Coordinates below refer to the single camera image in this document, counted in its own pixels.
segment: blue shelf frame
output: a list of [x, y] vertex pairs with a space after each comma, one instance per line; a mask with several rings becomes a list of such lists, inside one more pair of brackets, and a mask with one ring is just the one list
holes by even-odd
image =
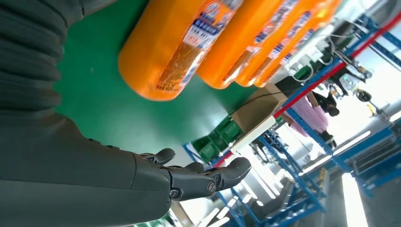
[[[353, 53], [362, 43], [364, 43], [371, 35], [373, 35], [377, 30], [378, 26], [375, 24], [370, 18], [362, 16], [360, 20], [367, 20], [366, 27], [368, 29], [368, 32], [364, 32], [359, 28], [355, 29], [355, 32], [359, 35], [359, 39], [353, 43], [348, 49], [344, 52], [345, 55], [350, 55]], [[389, 42], [394, 44], [397, 48], [401, 49], [401, 41], [392, 35], [391, 33], [387, 32], [384, 33], [383, 36], [385, 39], [387, 39]], [[393, 53], [390, 51], [386, 50], [382, 45], [380, 45], [377, 42], [374, 42], [372, 45], [375, 47], [378, 51], [383, 53], [386, 57], [388, 57], [391, 61], [395, 62], [398, 66], [401, 67], [401, 61], [398, 59]], [[319, 73], [317, 73], [313, 78], [311, 78], [306, 84], [301, 87], [296, 93], [293, 94], [285, 103], [286, 105], [288, 102], [293, 100], [295, 97], [299, 96], [302, 92], [304, 92], [308, 87], [310, 87], [314, 82], [318, 81], [322, 76], [324, 76], [327, 72], [332, 70], [335, 66], [337, 66], [339, 63], [341, 63], [341, 59], [338, 57], [335, 57], [333, 59], [333, 62], [326, 67], [324, 67]], [[372, 189], [375, 186], [380, 186], [387, 181], [390, 181], [394, 179], [395, 177], [400, 177], [401, 175], [401, 170], [400, 170], [400, 159], [401, 155], [400, 152], [394, 155], [393, 157], [390, 157], [386, 161], [392, 161], [392, 163], [397, 164], [395, 167], [393, 167], [390, 171], [389, 174], [382, 175], [380, 176], [375, 182], [371, 184], [367, 184], [364, 179], [360, 178], [357, 176], [352, 169], [345, 163], [345, 161], [350, 158], [351, 156], [362, 152], [366, 149], [368, 149], [370, 146], [373, 144], [377, 143], [379, 140], [383, 140], [388, 138], [391, 135], [394, 135], [393, 131], [390, 128], [384, 129], [383, 131], [371, 136], [370, 138], [366, 139], [365, 141], [361, 142], [360, 144], [355, 145], [354, 147], [350, 148], [349, 150], [344, 151], [340, 155], [334, 156], [333, 155], [333, 150], [327, 146], [327, 144], [320, 138], [319, 135], [317, 135], [309, 125], [307, 125], [296, 113], [294, 110], [291, 108], [287, 110], [287, 113], [301, 125], [301, 127], [310, 135], [311, 138], [313, 138], [319, 146], [323, 148], [323, 150], [328, 154], [331, 155], [332, 158], [323, 167], [326, 169], [334, 167], [336, 164], [344, 171], [351, 173], [352, 176], [355, 178], [356, 182], [358, 183], [359, 186], [361, 186], [362, 190], [368, 194], [372, 195], [370, 189]], [[273, 148], [271, 144], [269, 144], [265, 138], [260, 136], [258, 139], [262, 142], [262, 144], [268, 149], [268, 151], [277, 159], [277, 161], [281, 164], [284, 169], [286, 169], [291, 176], [295, 179], [297, 185], [294, 187], [292, 194], [290, 196], [290, 199], [288, 201], [287, 207], [285, 209], [282, 209], [278, 214], [269, 217], [265, 220], [259, 220], [257, 216], [252, 212], [251, 208], [249, 205], [246, 203], [242, 202], [242, 197], [238, 192], [236, 192], [234, 189], [231, 189], [231, 192], [234, 196], [238, 197], [238, 200], [235, 204], [240, 203], [243, 207], [245, 207], [247, 213], [253, 218], [257, 226], [288, 226], [289, 224], [304, 218], [308, 216], [309, 214], [312, 214], [313, 212], [316, 212], [318, 210], [325, 212], [326, 209], [325, 207], [320, 203], [320, 199], [326, 197], [326, 195], [322, 192], [320, 187], [317, 185], [317, 183], [313, 180], [314, 172], [311, 174], [303, 174], [302, 177], [300, 177], [300, 173], [302, 172], [302, 168], [299, 166], [299, 164], [291, 157], [291, 155], [286, 151], [284, 146], [278, 141], [273, 134], [270, 131], [266, 131], [266, 134], [269, 136], [271, 139], [272, 143], [276, 144], [280, 151], [285, 154], [285, 156], [288, 159], [289, 165], [286, 164], [286, 162], [280, 158], [276, 150]], [[199, 155], [191, 152], [186, 145], [183, 146], [185, 151], [188, 153], [188, 155], [191, 157], [191, 159], [196, 162], [202, 159], [199, 157]], [[216, 164], [219, 160], [216, 160], [212, 163], [207, 163], [209, 167], [213, 167], [214, 164]], [[387, 162], [382, 162], [382, 165], [378, 165], [377, 167], [383, 167], [388, 166]], [[311, 191], [310, 187], [308, 186], [308, 183], [311, 185], [312, 189], [315, 191]], [[306, 198], [298, 199], [296, 200], [296, 197], [298, 195], [299, 190], [303, 190], [305, 194], [307, 195]], [[223, 203], [229, 208], [229, 211], [231, 215], [234, 217], [234, 220], [237, 222], [238, 226], [244, 227], [245, 226], [245, 220], [244, 216], [239, 211], [239, 213], [236, 213], [236, 211], [228, 206], [228, 203], [226, 199], [223, 197], [221, 193], [218, 192], [219, 198], [223, 201]]]

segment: red pipe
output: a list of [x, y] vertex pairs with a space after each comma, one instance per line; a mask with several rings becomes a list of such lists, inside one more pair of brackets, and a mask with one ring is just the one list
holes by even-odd
[[[395, 26], [401, 19], [401, 13], [397, 14], [390, 23], [388, 23], [386, 26], [381, 28], [379, 31], [377, 31], [365, 44], [363, 44], [359, 49], [354, 51], [351, 56], [356, 57], [358, 56], [364, 49], [366, 49], [369, 45], [371, 45], [379, 36], [381, 36], [383, 33], [386, 31], [390, 30], [393, 26]], [[312, 83], [310, 87], [308, 87], [305, 91], [301, 92], [297, 97], [295, 97], [293, 100], [291, 100], [289, 103], [284, 105], [280, 110], [278, 110], [273, 116], [275, 118], [278, 118], [282, 113], [284, 113], [288, 108], [290, 108], [294, 103], [296, 103], [299, 99], [304, 97], [308, 92], [310, 92], [312, 89], [317, 87], [320, 83], [325, 81], [326, 79], [332, 77], [335, 73], [337, 73], [340, 69], [345, 67], [345, 63], [342, 62], [341, 64], [337, 65], [332, 71], [324, 75], [322, 78], [320, 78], [318, 81]]]
[[214, 165], [214, 167], [220, 167], [224, 163], [224, 161], [232, 155], [233, 153], [231, 152], [231, 150], [228, 151], [223, 157], [221, 157], [221, 159]]

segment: screw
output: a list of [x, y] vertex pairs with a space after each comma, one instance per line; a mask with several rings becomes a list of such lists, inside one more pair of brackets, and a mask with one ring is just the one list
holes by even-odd
[[177, 198], [178, 197], [178, 195], [180, 194], [180, 192], [178, 191], [178, 190], [176, 190], [176, 189], [172, 189], [172, 190], [170, 190], [170, 198]]
[[216, 191], [216, 184], [214, 182], [210, 182], [208, 184], [208, 191], [209, 192], [215, 192]]

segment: pink shirt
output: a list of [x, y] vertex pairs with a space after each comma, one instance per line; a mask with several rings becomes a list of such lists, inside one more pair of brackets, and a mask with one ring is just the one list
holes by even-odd
[[[318, 106], [313, 108], [310, 102], [306, 97], [301, 98], [298, 102], [296, 102], [292, 109], [315, 131], [318, 133], [322, 133], [329, 126], [329, 122], [327, 121], [326, 114], [323, 109]], [[309, 136], [306, 131], [302, 129], [302, 127], [294, 121], [291, 124], [291, 128], [295, 129], [297, 132], [301, 133], [304, 136]]]

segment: green floor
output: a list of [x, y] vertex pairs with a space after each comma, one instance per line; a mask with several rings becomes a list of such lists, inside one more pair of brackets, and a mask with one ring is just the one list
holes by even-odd
[[237, 84], [214, 90], [198, 77], [171, 102], [151, 102], [130, 90], [117, 56], [147, 1], [120, 0], [75, 24], [55, 85], [63, 97], [57, 111], [84, 136], [134, 152], [177, 147], [208, 134], [255, 90]]

